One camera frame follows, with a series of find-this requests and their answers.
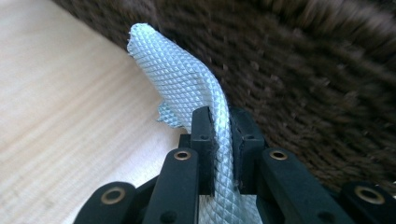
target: screw hole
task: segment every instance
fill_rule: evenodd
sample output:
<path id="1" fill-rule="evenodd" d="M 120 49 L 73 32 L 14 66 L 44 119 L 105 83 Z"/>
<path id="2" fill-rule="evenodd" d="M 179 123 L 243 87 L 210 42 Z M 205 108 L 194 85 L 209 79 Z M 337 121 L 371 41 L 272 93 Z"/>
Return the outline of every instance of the screw hole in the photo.
<path id="1" fill-rule="evenodd" d="M 114 187 L 108 189 L 101 197 L 101 201 L 104 204 L 119 203 L 125 197 L 125 189 L 120 187 Z"/>
<path id="2" fill-rule="evenodd" d="M 177 213 L 174 211 L 167 211 L 161 214 L 160 221 L 162 223 L 174 223 L 177 219 Z"/>
<path id="3" fill-rule="evenodd" d="M 254 139 L 254 136 L 251 135 L 251 134 L 249 134 L 249 135 L 246 135 L 245 138 L 246 138 L 246 139 Z"/>
<path id="4" fill-rule="evenodd" d="M 374 189 L 370 189 L 364 186 L 357 186 L 355 193 L 359 198 L 366 201 L 367 203 L 382 204 L 385 202 L 384 196 Z"/>
<path id="5" fill-rule="evenodd" d="M 318 218 L 320 219 L 320 221 L 322 223 L 327 223 L 327 224 L 334 223 L 334 221 L 335 221 L 334 215 L 329 212 L 320 212 L 318 214 Z"/>
<path id="6" fill-rule="evenodd" d="M 270 156 L 278 161 L 283 161 L 288 158 L 288 155 L 283 151 L 274 150 L 270 152 Z"/>
<path id="7" fill-rule="evenodd" d="M 188 151 L 179 151 L 174 154 L 174 157 L 178 161 L 186 161 L 191 157 L 191 154 Z"/>

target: light wood table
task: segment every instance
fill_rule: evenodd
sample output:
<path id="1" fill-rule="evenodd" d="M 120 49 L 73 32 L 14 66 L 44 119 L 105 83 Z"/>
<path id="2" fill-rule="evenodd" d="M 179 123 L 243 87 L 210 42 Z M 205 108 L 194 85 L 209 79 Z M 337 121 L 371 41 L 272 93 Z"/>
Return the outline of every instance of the light wood table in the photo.
<path id="1" fill-rule="evenodd" d="M 102 185 L 140 186 L 184 131 L 125 51 L 51 1 L 0 1 L 0 223 L 72 223 Z"/>

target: wood grain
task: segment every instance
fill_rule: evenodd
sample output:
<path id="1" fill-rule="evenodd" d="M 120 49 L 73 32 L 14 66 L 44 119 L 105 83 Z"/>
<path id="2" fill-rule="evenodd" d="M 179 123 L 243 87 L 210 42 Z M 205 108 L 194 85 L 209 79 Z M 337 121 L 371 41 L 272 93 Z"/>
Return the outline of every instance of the wood grain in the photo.
<path id="1" fill-rule="evenodd" d="M 131 57 L 50 1 L 2 1 L 0 30 L 0 223 L 72 223 L 159 173 L 183 131 Z"/>

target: fabric texture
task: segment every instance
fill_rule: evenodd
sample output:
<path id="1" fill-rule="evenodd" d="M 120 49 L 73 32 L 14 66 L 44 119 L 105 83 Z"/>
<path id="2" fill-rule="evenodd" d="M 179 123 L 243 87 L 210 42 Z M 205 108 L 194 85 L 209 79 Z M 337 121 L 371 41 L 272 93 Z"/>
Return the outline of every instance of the fabric texture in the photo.
<path id="1" fill-rule="evenodd" d="M 190 133 L 192 111 L 210 108 L 219 145 L 215 196 L 200 197 L 200 223 L 260 223 L 255 197 L 241 196 L 233 182 L 229 110 L 218 81 L 203 63 L 149 25 L 134 25 L 130 35 L 128 51 L 163 97 L 160 120 Z"/>

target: black plastic part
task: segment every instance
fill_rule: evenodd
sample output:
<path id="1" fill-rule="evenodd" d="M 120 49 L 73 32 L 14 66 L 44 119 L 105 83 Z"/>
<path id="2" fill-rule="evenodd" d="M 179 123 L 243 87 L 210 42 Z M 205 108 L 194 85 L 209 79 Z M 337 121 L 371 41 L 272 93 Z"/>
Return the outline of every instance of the black plastic part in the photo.
<path id="1" fill-rule="evenodd" d="M 150 179 L 148 182 L 136 189 L 136 195 L 132 204 L 132 213 L 137 214 L 133 220 L 128 220 L 128 224 L 139 224 L 143 222 L 146 214 L 146 209 L 149 206 L 149 200 L 157 183 L 158 176 Z"/>
<path id="2" fill-rule="evenodd" d="M 192 113 L 191 149 L 199 155 L 199 194 L 214 195 L 214 161 L 217 146 L 208 106 L 198 108 Z"/>
<path id="3" fill-rule="evenodd" d="M 267 147 L 259 126 L 246 110 L 230 108 L 233 176 L 241 194 L 257 194 L 258 160 Z"/>
<path id="4" fill-rule="evenodd" d="M 339 203 L 357 223 L 396 223 L 396 200 L 379 186 L 348 183 L 341 190 Z"/>
<path id="5" fill-rule="evenodd" d="M 189 148 L 170 151 L 143 223 L 197 223 L 198 183 L 198 154 Z"/>
<path id="6" fill-rule="evenodd" d="M 183 133 L 180 135 L 178 140 L 178 147 L 188 147 L 191 148 L 191 135 L 187 133 Z"/>
<path id="7" fill-rule="evenodd" d="M 283 148 L 264 150 L 261 172 L 285 223 L 354 223 L 291 152 Z M 258 195 L 257 204 L 266 197 Z M 262 220 L 276 219 L 270 217 L 274 213 L 269 210 L 259 208 L 259 213 Z"/>
<path id="8" fill-rule="evenodd" d="M 132 212 L 135 195 L 136 189 L 128 183 L 113 182 L 104 185 L 83 205 L 74 223 L 134 223 L 138 216 L 138 213 Z"/>
<path id="9" fill-rule="evenodd" d="M 256 199 L 257 210 L 265 224 L 283 224 L 285 217 L 283 216 L 279 206 L 264 200 L 262 197 Z"/>

